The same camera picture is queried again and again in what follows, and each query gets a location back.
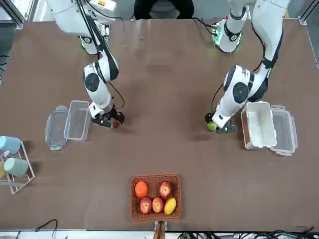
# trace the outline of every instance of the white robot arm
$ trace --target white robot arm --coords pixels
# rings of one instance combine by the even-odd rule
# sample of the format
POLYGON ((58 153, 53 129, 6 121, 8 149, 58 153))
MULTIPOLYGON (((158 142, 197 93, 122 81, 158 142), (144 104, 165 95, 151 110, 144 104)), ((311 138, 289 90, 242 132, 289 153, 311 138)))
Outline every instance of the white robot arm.
POLYGON ((111 0, 46 0, 54 19, 61 30, 77 35, 89 54, 101 53, 102 57, 87 65, 83 72, 85 89, 93 101, 90 106, 92 121, 100 126, 111 128, 123 123, 125 117, 118 113, 112 101, 106 83, 114 80, 119 74, 118 64, 101 34, 102 24, 96 23, 91 16, 92 7, 111 15, 116 3, 111 0))
POLYGON ((236 48, 244 20, 247 18, 245 16, 245 5, 254 2, 252 26, 263 41, 264 56, 257 73, 238 65, 233 66, 228 71, 223 85, 225 94, 218 103, 216 111, 205 117, 207 123, 214 122, 220 129, 247 101, 257 101, 266 92, 268 78, 278 58, 278 51, 283 40, 283 18, 290 3, 290 0, 229 1, 231 3, 231 14, 227 20, 222 20, 221 26, 223 27, 221 27, 219 34, 218 46, 224 52, 231 52, 236 48), (234 16, 237 17, 240 11, 242 12, 241 17, 235 19, 234 16))

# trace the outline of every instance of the plastic container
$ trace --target plastic container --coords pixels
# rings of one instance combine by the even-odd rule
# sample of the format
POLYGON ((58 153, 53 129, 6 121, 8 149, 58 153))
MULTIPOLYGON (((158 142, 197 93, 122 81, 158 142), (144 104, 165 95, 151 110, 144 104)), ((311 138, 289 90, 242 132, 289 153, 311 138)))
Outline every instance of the plastic container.
POLYGON ((277 145, 270 150, 282 156, 292 156, 298 147, 295 120, 284 106, 271 106, 274 127, 277 133, 277 145))
POLYGON ((268 102, 248 102, 241 112, 241 120, 247 150, 276 146, 273 114, 268 102))
POLYGON ((62 149, 67 139, 64 129, 69 110, 65 106, 58 106, 48 117, 45 127, 45 142, 51 151, 62 149))
POLYGON ((91 121, 89 102, 72 101, 67 116, 64 138, 86 141, 91 121))

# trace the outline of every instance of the light blue cup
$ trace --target light blue cup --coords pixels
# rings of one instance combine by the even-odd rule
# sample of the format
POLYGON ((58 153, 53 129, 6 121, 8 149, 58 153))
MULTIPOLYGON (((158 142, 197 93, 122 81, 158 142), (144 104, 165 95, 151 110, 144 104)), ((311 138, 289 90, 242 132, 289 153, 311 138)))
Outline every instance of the light blue cup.
POLYGON ((10 154, 15 154, 21 147, 21 140, 9 136, 0 136, 0 150, 9 151, 10 154))
POLYGON ((4 170, 16 177, 22 177, 28 170, 28 162, 19 158, 8 158, 4 163, 4 170))

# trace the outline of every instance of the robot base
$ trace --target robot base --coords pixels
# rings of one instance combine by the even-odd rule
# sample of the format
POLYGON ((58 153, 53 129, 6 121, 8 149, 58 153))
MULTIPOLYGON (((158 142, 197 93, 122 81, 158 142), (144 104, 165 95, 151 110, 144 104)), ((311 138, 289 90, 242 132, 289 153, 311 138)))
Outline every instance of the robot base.
POLYGON ((242 33, 235 41, 230 41, 229 37, 224 31, 226 19, 222 19, 220 22, 216 23, 212 28, 213 42, 219 47, 219 49, 224 53, 232 53, 236 47, 239 45, 242 33))

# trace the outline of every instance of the clear plastic container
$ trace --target clear plastic container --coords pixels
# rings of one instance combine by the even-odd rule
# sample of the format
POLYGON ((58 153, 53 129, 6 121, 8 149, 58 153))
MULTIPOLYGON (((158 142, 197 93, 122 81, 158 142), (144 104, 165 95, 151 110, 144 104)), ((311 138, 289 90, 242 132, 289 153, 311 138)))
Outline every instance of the clear plastic container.
POLYGON ((90 121, 89 102, 72 101, 65 124, 64 137, 72 140, 86 141, 90 121))
POLYGON ((67 107, 58 106, 48 117, 45 127, 45 142, 52 151, 62 149, 68 141, 64 138, 68 112, 67 107))
POLYGON ((284 106, 271 106, 277 144, 271 150, 282 156, 291 156, 298 147, 295 120, 284 106))

